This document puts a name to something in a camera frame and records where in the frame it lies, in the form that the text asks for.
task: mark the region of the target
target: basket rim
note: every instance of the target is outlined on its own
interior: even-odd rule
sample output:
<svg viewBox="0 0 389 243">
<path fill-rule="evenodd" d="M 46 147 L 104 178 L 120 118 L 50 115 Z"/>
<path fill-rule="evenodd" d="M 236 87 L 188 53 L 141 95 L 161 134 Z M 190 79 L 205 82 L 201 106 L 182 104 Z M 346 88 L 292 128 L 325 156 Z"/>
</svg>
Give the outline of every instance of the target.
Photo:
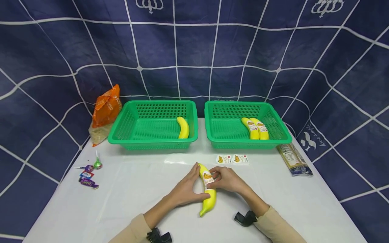
<svg viewBox="0 0 389 243">
<path fill-rule="evenodd" d="M 147 139 L 147 140 L 132 140 L 132 139 L 125 139 L 125 140 L 118 140 L 114 139 L 114 131 L 116 130 L 121 117 L 123 116 L 124 108 L 129 106 L 131 103 L 190 103 L 193 108 L 193 130 L 194 134 L 192 138 L 185 138 L 185 139 Z M 120 144 L 120 145 L 136 145 L 136 144 L 145 144 L 145 143 L 192 143 L 198 139 L 198 117 L 197 117 L 197 109 L 196 109 L 196 103 L 191 100 L 130 100 L 126 102 L 123 105 L 122 110 L 120 111 L 119 115 L 117 116 L 112 129 L 108 135 L 108 142 L 110 144 Z"/>
<path fill-rule="evenodd" d="M 267 144 L 267 145 L 270 145 L 270 144 L 284 144 L 284 143 L 291 143 L 292 142 L 292 136 L 290 134 L 290 132 L 288 131 L 287 127 L 285 126 L 285 123 L 282 121 L 280 123 L 280 126 L 281 126 L 281 129 L 282 131 L 286 134 L 287 136 L 287 139 L 269 139 L 269 140 L 251 140 L 251 139 L 221 139 L 221 138 L 214 138 L 212 137 L 212 135 L 210 134 L 210 129 L 211 129 L 211 125 L 210 125 L 210 119 L 209 117 L 207 118 L 208 116 L 208 105 L 211 104 L 211 103 L 222 103 L 222 104 L 226 104 L 226 103 L 239 103 L 239 104 L 248 104 L 248 105 L 258 105 L 258 104 L 261 104 L 261 105 L 266 105 L 269 107 L 269 109 L 273 112 L 273 114 L 276 116 L 276 118 L 279 118 L 281 121 L 281 117 L 279 116 L 279 114 L 275 111 L 274 107 L 267 103 L 267 102 L 254 102 L 254 101 L 213 101 L 213 100 L 210 100 L 210 101 L 207 101 L 205 102 L 205 112 L 204 112 L 204 117 L 205 117 L 205 129 L 207 131 L 207 138 L 211 141 L 211 142 L 215 142 L 215 143 L 220 143 L 220 142 L 223 142 L 223 143 L 251 143 L 251 144 Z"/>
</svg>

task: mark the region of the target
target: human hand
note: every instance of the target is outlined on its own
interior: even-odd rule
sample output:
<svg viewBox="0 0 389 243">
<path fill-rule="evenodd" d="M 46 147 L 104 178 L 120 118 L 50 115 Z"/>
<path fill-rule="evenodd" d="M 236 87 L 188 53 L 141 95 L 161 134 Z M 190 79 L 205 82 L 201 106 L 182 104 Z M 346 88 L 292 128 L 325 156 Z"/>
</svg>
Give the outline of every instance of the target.
<svg viewBox="0 0 389 243">
<path fill-rule="evenodd" d="M 193 185 L 199 177 L 199 174 L 200 166 L 196 162 L 189 173 L 167 195 L 174 207 L 192 202 L 202 202 L 205 199 L 210 198 L 208 193 L 196 194 L 193 192 Z"/>
<path fill-rule="evenodd" d="M 208 188 L 216 189 L 222 188 L 230 192 L 242 193 L 244 190 L 249 189 L 250 187 L 240 178 L 234 170 L 229 167 L 214 167 L 209 170 L 213 173 L 213 178 L 215 182 L 207 184 Z"/>
</svg>

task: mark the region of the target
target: navy blue cloth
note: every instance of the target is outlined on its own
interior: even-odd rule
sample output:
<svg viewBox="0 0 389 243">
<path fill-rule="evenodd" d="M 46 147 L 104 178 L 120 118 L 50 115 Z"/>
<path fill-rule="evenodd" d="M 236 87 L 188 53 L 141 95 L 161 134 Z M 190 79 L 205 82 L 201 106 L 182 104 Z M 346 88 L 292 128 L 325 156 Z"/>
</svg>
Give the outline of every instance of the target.
<svg viewBox="0 0 389 243">
<path fill-rule="evenodd" d="M 0 6 L 0 243 L 26 236 L 115 84 L 123 103 L 193 100 L 199 117 L 208 100 L 269 102 L 366 240 L 387 242 L 388 1 Z"/>
</svg>

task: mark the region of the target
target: black clamp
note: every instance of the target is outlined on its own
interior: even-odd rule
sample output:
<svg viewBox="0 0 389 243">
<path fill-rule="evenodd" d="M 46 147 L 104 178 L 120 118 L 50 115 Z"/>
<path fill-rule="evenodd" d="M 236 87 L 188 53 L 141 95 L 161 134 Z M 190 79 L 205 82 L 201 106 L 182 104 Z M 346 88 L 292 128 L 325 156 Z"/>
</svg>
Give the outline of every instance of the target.
<svg viewBox="0 0 389 243">
<path fill-rule="evenodd" d="M 158 228 L 153 228 L 151 232 L 147 233 L 146 239 L 151 243 L 172 243 L 173 242 L 169 232 L 161 236 Z"/>
<path fill-rule="evenodd" d="M 237 213 L 234 218 L 240 225 L 244 227 L 249 227 L 253 223 L 257 222 L 257 217 L 255 216 L 253 211 L 248 211 L 246 216 L 243 216 L 241 213 Z"/>
</svg>

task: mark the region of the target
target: banana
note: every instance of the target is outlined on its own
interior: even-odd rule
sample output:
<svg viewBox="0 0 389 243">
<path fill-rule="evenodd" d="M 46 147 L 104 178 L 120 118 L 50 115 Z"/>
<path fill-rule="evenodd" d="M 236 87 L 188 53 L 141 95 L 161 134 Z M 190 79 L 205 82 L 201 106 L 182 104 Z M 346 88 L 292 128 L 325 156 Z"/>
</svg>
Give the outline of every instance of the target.
<svg viewBox="0 0 389 243">
<path fill-rule="evenodd" d="M 269 132 L 268 132 L 265 124 L 263 124 L 260 120 L 258 120 L 256 118 L 250 118 L 250 120 L 252 120 L 255 123 L 255 125 L 258 127 L 259 139 L 269 140 Z"/>
<path fill-rule="evenodd" d="M 250 139 L 258 140 L 259 139 L 259 132 L 258 132 L 258 128 L 255 125 L 255 123 L 246 117 L 243 117 L 241 119 L 241 121 L 242 121 L 243 125 L 245 125 L 246 128 L 248 129 L 248 131 L 250 133 Z"/>
<path fill-rule="evenodd" d="M 203 209 L 200 211 L 200 217 L 202 217 L 205 213 L 211 211 L 214 208 L 216 203 L 216 190 L 207 188 L 207 184 L 214 182 L 214 179 L 205 166 L 202 164 L 198 165 L 200 166 L 200 177 L 203 179 L 204 183 L 204 192 L 211 195 L 210 198 L 203 201 Z"/>
<path fill-rule="evenodd" d="M 181 127 L 180 135 L 178 136 L 178 138 L 180 138 L 180 139 L 181 138 L 188 138 L 189 137 L 189 125 L 186 122 L 186 120 L 184 118 L 182 118 L 181 116 L 179 116 L 179 117 L 177 117 L 177 122 Z"/>
</svg>

